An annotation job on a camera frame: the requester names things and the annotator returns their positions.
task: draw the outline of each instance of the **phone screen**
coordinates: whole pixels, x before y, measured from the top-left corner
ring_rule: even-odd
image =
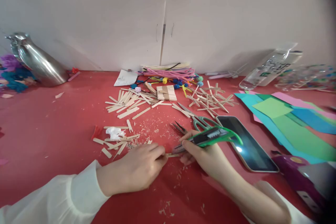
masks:
[[[240,136],[243,145],[238,144],[237,141],[233,145],[251,170],[263,172],[279,171],[273,160],[261,148],[237,117],[218,116],[218,120],[224,128],[228,128]]]

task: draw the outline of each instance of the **crumpled white tissue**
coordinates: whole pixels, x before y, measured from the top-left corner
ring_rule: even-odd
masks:
[[[111,140],[120,140],[120,137],[125,136],[125,132],[120,128],[110,127],[106,129],[106,134],[110,135]]]

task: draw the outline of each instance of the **blue paper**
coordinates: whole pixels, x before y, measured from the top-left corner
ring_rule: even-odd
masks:
[[[319,159],[313,156],[310,156],[306,153],[300,152],[297,149],[295,149],[291,143],[287,140],[287,138],[282,134],[282,132],[278,129],[278,127],[274,124],[274,122],[266,115],[261,113],[260,111],[253,108],[254,104],[257,104],[258,102],[263,101],[261,98],[259,98],[256,95],[253,94],[240,94],[235,93],[235,95],[242,100],[243,103],[252,111],[253,114],[255,114],[260,121],[268,128],[268,130],[276,137],[276,139],[282,143],[282,145],[294,156],[299,156],[304,159],[306,159],[311,164],[316,163],[323,163],[327,162],[327,160]]]
[[[336,127],[327,123],[322,118],[318,117],[315,113],[313,113],[309,109],[301,109],[301,108],[293,108],[292,113],[312,127],[314,130],[336,135]]]

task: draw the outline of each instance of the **stainless steel pitcher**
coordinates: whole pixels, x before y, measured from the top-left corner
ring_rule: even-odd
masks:
[[[6,38],[11,40],[12,51],[17,60],[30,70],[42,85],[57,86],[69,79],[61,64],[36,46],[29,34],[17,32]]]

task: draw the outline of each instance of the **white shirt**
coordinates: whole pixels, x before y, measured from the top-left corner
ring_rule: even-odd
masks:
[[[109,199],[98,184],[96,169],[99,167],[95,160],[78,175],[56,176],[13,206],[2,207],[0,224],[90,224]],[[260,181],[255,187],[287,208],[292,224],[313,223],[267,182]]]

